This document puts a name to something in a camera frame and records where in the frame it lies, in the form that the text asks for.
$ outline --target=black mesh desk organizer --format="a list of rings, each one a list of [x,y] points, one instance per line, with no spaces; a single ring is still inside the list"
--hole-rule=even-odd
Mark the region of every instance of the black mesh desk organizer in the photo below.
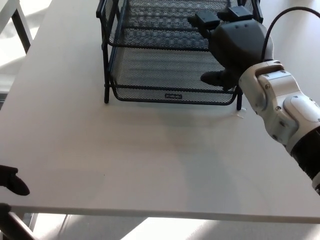
[[[245,6],[262,21],[260,0],[100,0],[105,92],[120,101],[229,105],[242,91],[200,81],[224,68],[208,52],[208,41],[187,17]]]

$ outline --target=sunlight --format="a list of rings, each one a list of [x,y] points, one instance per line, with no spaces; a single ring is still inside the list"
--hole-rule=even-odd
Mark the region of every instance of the sunlight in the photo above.
[[[121,240],[187,240],[204,230],[207,222],[212,228],[219,221],[149,217]]]
[[[47,240],[52,234],[60,231],[65,220],[65,214],[39,213],[33,229],[34,236],[40,240]]]

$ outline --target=label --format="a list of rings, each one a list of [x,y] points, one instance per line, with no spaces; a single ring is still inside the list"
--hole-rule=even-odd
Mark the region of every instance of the label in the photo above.
[[[182,99],[182,94],[175,94],[175,93],[166,93],[164,95],[166,99]]]

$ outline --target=mesh basket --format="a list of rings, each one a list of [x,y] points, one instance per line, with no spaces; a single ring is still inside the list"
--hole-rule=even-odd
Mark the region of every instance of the mesh basket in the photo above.
[[[124,47],[113,51],[110,82],[119,100],[229,105],[236,98],[235,88],[223,91],[200,81],[205,72],[223,70],[209,52]]]
[[[100,0],[105,98],[134,102],[229,105],[242,92],[200,81],[224,68],[187,17],[243,5],[256,20],[259,0]],[[107,45],[113,46],[109,58]]]
[[[108,44],[115,47],[207,51],[208,41],[187,17],[225,12],[240,0],[101,0],[99,18]],[[255,16],[253,3],[244,6]]]

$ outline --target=table leg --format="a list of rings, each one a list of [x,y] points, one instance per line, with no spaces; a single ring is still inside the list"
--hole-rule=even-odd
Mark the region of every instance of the table leg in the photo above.
[[[12,18],[12,22],[14,24],[14,27],[18,33],[18,36],[22,42],[24,51],[25,51],[25,53],[27,53],[30,48],[30,45],[31,45],[32,36],[30,33],[29,26],[27,24],[26,17],[24,15],[24,13],[22,12],[20,5],[15,10],[15,12],[11,18]]]
[[[36,240],[32,231],[13,212],[8,204],[0,203],[0,230],[9,240]]]
[[[238,94],[237,94],[237,99],[236,99],[236,109],[240,111],[242,109],[242,95],[244,93],[242,92],[241,88],[238,88]]]

